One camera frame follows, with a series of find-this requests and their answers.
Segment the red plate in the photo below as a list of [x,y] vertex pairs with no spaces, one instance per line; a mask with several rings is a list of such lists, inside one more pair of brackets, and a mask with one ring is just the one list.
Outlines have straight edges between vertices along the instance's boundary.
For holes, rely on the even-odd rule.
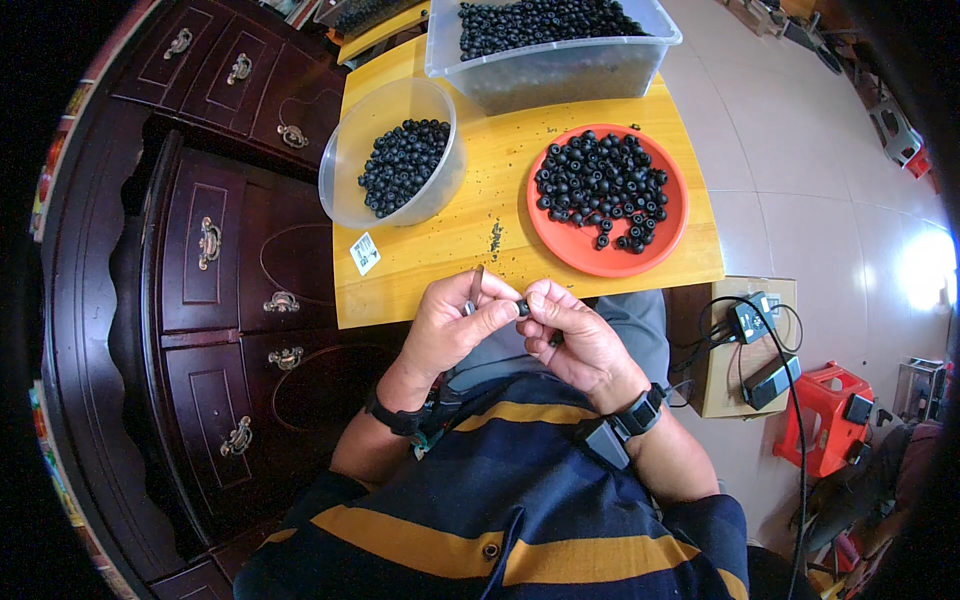
[[625,235],[627,229],[630,228],[627,225],[627,219],[613,219],[610,245],[602,251],[596,250],[593,245],[597,235],[600,234],[597,226],[577,228],[572,223],[550,221],[547,217],[547,211],[537,208],[537,199],[540,194],[537,192],[535,176],[546,158],[547,151],[544,148],[543,152],[534,160],[534,166],[527,180],[527,208],[530,210],[530,219],[534,222],[534,228],[547,248],[553,251],[563,262],[584,273],[602,277],[627,277],[649,271],[661,264],[670,255],[677,244],[680,243],[680,238],[683,237],[686,230],[686,218],[690,212],[690,204],[686,196],[684,176],[681,175],[677,163],[660,147],[660,144],[629,127],[603,124],[586,125],[565,132],[550,143],[563,146],[566,140],[575,135],[580,135],[586,130],[593,130],[598,138],[611,132],[619,135],[621,139],[628,133],[632,133],[639,138],[644,151],[653,160],[651,166],[662,169],[667,174],[667,184],[662,188],[663,193],[668,197],[666,220],[657,223],[657,228],[654,230],[654,241],[646,247],[643,254],[634,254],[615,247],[616,238]]

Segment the white tile floor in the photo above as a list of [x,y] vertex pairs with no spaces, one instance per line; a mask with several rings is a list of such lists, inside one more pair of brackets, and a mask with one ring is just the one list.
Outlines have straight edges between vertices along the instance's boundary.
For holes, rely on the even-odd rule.
[[[886,157],[849,80],[811,52],[756,37],[716,0],[660,2],[684,33],[661,74],[710,190],[727,273],[797,279],[802,366],[836,360],[889,408],[902,356],[942,358],[946,347],[938,294],[952,245],[929,178]],[[770,451],[784,415],[676,412],[750,535],[787,549],[782,508],[796,502],[799,472]]]

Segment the man's right hand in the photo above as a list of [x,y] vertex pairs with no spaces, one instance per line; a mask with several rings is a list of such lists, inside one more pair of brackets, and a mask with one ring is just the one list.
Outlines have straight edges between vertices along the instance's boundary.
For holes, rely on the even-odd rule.
[[[601,415],[630,407],[650,381],[630,357],[623,342],[603,317],[590,310],[563,286],[541,279],[524,292],[530,318],[516,324],[527,351],[560,379],[587,394]],[[554,331],[564,343],[551,347]]]

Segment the transparent storage box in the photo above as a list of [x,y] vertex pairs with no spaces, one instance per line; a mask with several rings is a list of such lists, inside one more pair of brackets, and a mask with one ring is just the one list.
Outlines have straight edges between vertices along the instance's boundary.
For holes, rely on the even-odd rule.
[[[404,207],[377,219],[364,204],[367,190],[357,184],[370,159],[373,141],[407,119],[437,119],[450,135],[437,169]],[[449,204],[467,172],[467,144],[457,127],[453,100],[426,79],[407,78],[375,89],[353,106],[326,142],[317,186],[327,216],[348,229],[422,223]]]
[[344,36],[359,36],[423,0],[324,0],[313,20]]
[[446,79],[487,114],[644,96],[667,48],[684,36],[657,0],[619,2],[649,36],[553,41],[461,62],[460,2],[433,0],[423,70],[427,77]]

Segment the striped shirt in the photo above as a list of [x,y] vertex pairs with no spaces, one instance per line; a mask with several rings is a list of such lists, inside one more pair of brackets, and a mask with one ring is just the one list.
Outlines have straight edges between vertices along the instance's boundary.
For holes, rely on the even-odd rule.
[[631,470],[574,441],[597,415],[552,375],[475,400],[376,492],[324,473],[251,557],[236,598],[747,598],[732,497],[658,519]]

